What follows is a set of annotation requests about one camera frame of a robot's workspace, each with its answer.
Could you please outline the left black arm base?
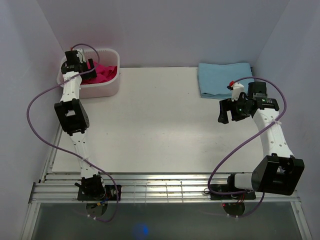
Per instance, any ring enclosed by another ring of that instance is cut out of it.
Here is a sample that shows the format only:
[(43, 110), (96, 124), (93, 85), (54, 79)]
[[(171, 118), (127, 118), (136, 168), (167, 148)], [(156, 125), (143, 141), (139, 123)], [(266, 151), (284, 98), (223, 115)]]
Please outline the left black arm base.
[(115, 186), (106, 185), (100, 175), (94, 174), (90, 178), (82, 177), (80, 183), (74, 184), (78, 187), (78, 201), (116, 201), (117, 191)]

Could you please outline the pink trousers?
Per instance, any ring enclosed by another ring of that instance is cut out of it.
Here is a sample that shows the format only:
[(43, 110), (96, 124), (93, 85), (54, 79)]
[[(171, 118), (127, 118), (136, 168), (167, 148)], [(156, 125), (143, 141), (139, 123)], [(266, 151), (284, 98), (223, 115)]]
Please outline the pink trousers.
[(104, 65), (98, 64), (95, 61), (94, 61), (94, 65), (96, 67), (95, 71), (97, 73), (97, 77), (90, 80), (89, 79), (83, 80), (81, 82), (81, 85), (107, 83), (117, 75), (118, 67), (116, 65), (104, 66)]

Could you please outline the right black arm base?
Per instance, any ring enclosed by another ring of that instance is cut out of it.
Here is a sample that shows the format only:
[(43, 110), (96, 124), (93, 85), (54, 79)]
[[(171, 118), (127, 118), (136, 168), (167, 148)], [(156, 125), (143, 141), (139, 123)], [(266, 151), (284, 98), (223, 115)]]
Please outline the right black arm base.
[(211, 200), (235, 200), (238, 202), (244, 200), (255, 200), (256, 194), (252, 190), (244, 190), (235, 187), (235, 173), (232, 173), (228, 178), (227, 182), (222, 184), (211, 184), (210, 189), (217, 193), (227, 193), (227, 194), (216, 194), (212, 193), (209, 188), (205, 188), (203, 193), (209, 195)]

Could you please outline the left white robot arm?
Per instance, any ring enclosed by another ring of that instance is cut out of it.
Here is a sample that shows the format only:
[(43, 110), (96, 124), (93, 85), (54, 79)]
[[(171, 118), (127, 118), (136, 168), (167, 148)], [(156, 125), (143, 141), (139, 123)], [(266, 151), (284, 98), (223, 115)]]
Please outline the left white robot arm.
[(90, 155), (86, 130), (90, 121), (80, 101), (82, 80), (93, 78), (97, 73), (93, 60), (86, 59), (81, 48), (66, 51), (65, 58), (66, 61), (61, 66), (62, 97), (54, 105), (54, 110), (62, 130), (69, 135), (77, 154), (81, 183), (75, 185), (81, 194), (100, 200), (106, 195), (106, 187), (99, 170), (88, 163)]

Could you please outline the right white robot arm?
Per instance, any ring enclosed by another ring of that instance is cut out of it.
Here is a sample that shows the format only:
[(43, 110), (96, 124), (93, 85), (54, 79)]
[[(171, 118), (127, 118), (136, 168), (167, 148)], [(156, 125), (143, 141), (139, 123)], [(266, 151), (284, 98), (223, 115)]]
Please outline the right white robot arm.
[(227, 112), (232, 121), (252, 117), (259, 130), (263, 159), (252, 173), (233, 173), (227, 179), (226, 194), (237, 199), (244, 191), (264, 192), (290, 196), (305, 169), (302, 159), (294, 157), (282, 131), (279, 105), (267, 95), (266, 83), (255, 81), (248, 90), (232, 81), (228, 89), (231, 98), (219, 102), (218, 122), (228, 124)]

